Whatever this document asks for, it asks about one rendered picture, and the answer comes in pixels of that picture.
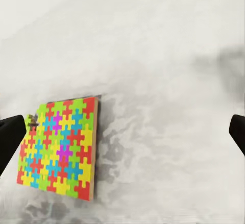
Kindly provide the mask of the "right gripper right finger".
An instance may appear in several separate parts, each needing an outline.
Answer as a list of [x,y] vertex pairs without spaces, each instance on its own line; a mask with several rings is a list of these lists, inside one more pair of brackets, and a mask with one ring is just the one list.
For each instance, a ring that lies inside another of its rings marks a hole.
[[245,117],[240,115],[233,115],[230,127],[229,134],[238,145],[240,150],[245,155]]

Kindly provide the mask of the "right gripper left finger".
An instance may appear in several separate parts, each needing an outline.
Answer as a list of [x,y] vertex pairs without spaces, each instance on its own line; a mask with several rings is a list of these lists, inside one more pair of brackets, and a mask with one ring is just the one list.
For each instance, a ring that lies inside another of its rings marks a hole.
[[26,132],[22,115],[0,120],[0,176],[25,137]]

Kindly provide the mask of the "jigsaw puzzle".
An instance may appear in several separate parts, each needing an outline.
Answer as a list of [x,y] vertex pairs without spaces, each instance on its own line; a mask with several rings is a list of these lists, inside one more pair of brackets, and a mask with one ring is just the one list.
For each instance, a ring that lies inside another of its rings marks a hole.
[[27,114],[18,184],[93,200],[98,101],[91,97],[40,104],[40,126],[32,126],[35,119]]

